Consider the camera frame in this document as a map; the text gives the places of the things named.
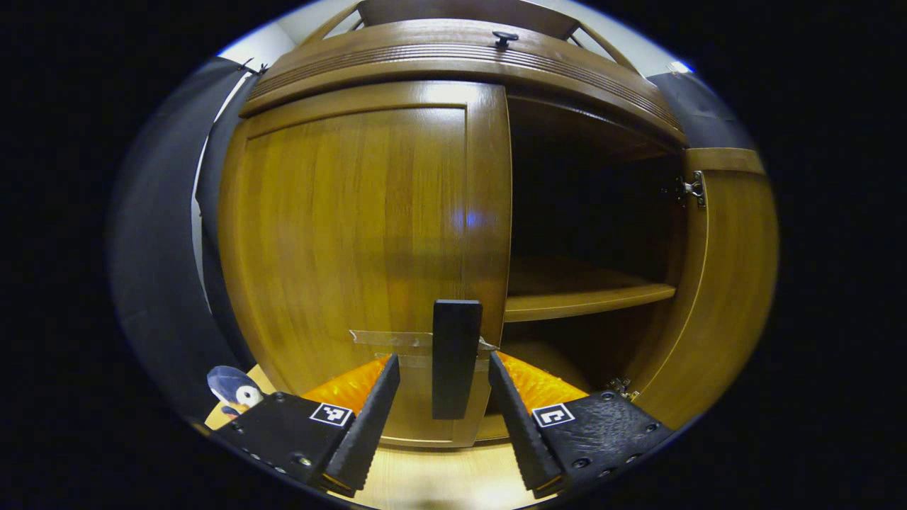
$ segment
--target cabinet top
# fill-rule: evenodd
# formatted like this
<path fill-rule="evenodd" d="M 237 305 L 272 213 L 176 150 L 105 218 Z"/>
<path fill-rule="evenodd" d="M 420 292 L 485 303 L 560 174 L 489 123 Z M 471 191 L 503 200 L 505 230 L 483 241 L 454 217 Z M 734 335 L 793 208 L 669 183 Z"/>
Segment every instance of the cabinet top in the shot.
<path fill-rule="evenodd" d="M 501 48 L 494 31 L 519 39 Z M 462 19 L 393 22 L 303 44 L 275 62 L 240 116 L 366 83 L 432 79 L 499 83 L 587 103 L 686 144 L 658 87 L 639 74 L 545 34 Z"/>

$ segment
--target screw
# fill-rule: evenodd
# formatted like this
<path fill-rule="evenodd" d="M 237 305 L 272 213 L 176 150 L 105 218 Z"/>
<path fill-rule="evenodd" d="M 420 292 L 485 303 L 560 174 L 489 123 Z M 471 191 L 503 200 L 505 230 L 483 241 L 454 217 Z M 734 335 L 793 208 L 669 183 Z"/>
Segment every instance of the screw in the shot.
<path fill-rule="evenodd" d="M 301 465 L 303 465 L 303 466 L 306 466 L 306 467 L 312 465 L 312 461 L 308 460 L 308 459 L 306 458 L 306 456 L 304 456 L 304 455 L 302 455 L 302 454 L 300 454 L 300 453 L 295 453 L 295 454 L 293 454 L 293 462 L 297 462 L 297 463 L 299 463 L 299 464 L 301 464 Z"/>

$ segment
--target wood grain panel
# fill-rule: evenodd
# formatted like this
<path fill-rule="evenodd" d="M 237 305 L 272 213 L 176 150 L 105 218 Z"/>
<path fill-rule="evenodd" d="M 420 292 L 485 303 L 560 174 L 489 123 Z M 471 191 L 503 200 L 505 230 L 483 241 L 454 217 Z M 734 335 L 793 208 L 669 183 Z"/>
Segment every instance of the wood grain panel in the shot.
<path fill-rule="evenodd" d="M 556 319 L 669 299 L 674 288 L 565 257 L 514 260 L 504 322 Z"/>
<path fill-rule="evenodd" d="M 493 30 L 520 40 L 496 48 Z M 562 40 L 511 25 L 412 20 L 305 44 L 281 56 L 258 82 L 241 115 L 354 84 L 458 79 L 519 85 L 620 113 L 674 144 L 686 145 L 658 87 L 619 64 Z"/>
<path fill-rule="evenodd" d="M 771 186 L 757 154 L 734 159 L 750 165 L 741 171 L 726 167 L 722 152 L 697 149 L 687 159 L 688 179 L 703 172 L 707 207 L 687 208 L 685 268 L 664 331 L 627 373 L 640 392 L 634 403 L 675 429 L 714 404 L 743 368 L 775 289 Z"/>
<path fill-rule="evenodd" d="M 512 88 L 507 91 L 507 109 L 512 137 L 515 132 L 533 130 L 535 134 L 530 136 L 543 138 L 536 143 L 548 143 L 563 150 L 566 148 L 561 139 L 567 139 L 573 146 L 594 148 L 597 163 L 620 164 L 672 152 L 671 147 L 627 125 L 584 112 L 578 106 L 516 93 Z"/>
<path fill-rule="evenodd" d="M 355 498 L 331 495 L 389 510 L 511 510 L 557 497 L 525 489 L 509 441 L 446 451 L 382 446 Z"/>
<path fill-rule="evenodd" d="M 377 351 L 350 329 L 428 332 L 436 299 L 478 299 L 500 342 L 510 249 L 510 144 L 502 87 L 384 83 L 313 97 L 242 124 L 225 168 L 224 276 L 275 387 L 302 394 Z M 467 418 L 432 420 L 431 372 L 401 366 L 384 435 L 469 446 Z"/>
<path fill-rule="evenodd" d="M 476 435 L 476 442 L 495 441 L 510 437 L 507 432 L 507 424 L 504 423 L 504 415 L 500 412 L 485 413 L 482 417 L 482 423 L 479 424 L 479 433 Z"/>

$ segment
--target white wall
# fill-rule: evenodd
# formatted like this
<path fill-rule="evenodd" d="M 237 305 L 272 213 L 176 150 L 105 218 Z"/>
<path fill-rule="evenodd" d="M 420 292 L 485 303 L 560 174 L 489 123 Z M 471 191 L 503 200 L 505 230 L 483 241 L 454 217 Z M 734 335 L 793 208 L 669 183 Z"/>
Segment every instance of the white wall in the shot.
<path fill-rule="evenodd" d="M 276 23 L 269 23 L 233 42 L 220 52 L 220 56 L 233 62 L 247 64 L 258 70 L 262 64 L 272 65 L 284 53 L 296 47 L 293 39 Z"/>
<path fill-rule="evenodd" d="M 220 106 L 218 114 L 214 116 L 214 122 L 220 118 L 220 114 L 223 113 L 224 108 L 227 107 L 227 104 L 233 99 L 233 96 L 236 95 L 236 92 L 239 88 L 246 82 L 246 80 L 251 76 L 251 73 L 245 73 L 239 81 L 236 83 L 236 86 L 233 87 L 233 90 L 227 95 L 227 99 Z M 199 272 L 199 281 L 201 282 L 201 290 L 205 295 L 205 302 L 208 303 L 208 290 L 205 289 L 205 277 L 204 272 L 202 271 L 201 264 L 201 207 L 199 206 L 199 201 L 195 199 L 195 191 L 199 187 L 199 174 L 201 172 L 201 160 L 204 157 L 205 148 L 208 146 L 208 139 L 205 139 L 204 145 L 201 146 L 202 157 L 199 158 L 199 165 L 195 169 L 195 182 L 192 184 L 192 199 L 189 204 L 190 211 L 190 221 L 192 223 L 192 253 L 195 255 L 195 269 Z M 208 303 L 208 311 L 211 311 L 211 305 Z"/>
<path fill-rule="evenodd" d="M 609 43 L 614 44 L 614 47 L 623 53 L 627 60 L 643 76 L 668 73 L 670 71 L 668 64 L 677 60 L 673 55 L 652 43 L 642 34 L 638 34 L 620 22 L 607 17 L 606 13 L 600 13 L 579 2 L 574 2 L 573 0 L 532 0 L 532 2 L 564 13 L 588 25 L 592 30 L 607 39 Z M 607 57 L 605 51 L 595 44 L 592 39 L 579 30 L 577 32 L 577 39 L 587 50 Z"/>
<path fill-rule="evenodd" d="M 284 15 L 277 20 L 277 24 L 284 29 L 284 32 L 296 44 L 301 44 L 309 34 L 315 32 L 315 29 L 323 25 L 331 16 L 355 2 L 356 0 L 321 0 Z M 359 13 L 351 14 L 343 23 L 328 33 L 325 38 L 346 33 L 357 21 L 359 21 Z"/>

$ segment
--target black handle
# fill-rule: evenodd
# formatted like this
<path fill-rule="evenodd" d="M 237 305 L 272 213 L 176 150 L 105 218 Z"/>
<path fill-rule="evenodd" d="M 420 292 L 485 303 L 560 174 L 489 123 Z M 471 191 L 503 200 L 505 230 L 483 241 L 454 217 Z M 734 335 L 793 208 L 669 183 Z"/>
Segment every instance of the black handle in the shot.
<path fill-rule="evenodd" d="M 499 48 L 506 48 L 508 41 L 518 41 L 520 37 L 517 34 L 511 34 L 510 32 L 501 32 L 500 30 L 495 30 L 492 32 L 495 37 L 500 37 L 498 42 L 495 43 Z"/>
<path fill-rule="evenodd" d="M 434 302 L 432 334 L 432 418 L 463 419 L 473 385 L 482 303 Z"/>

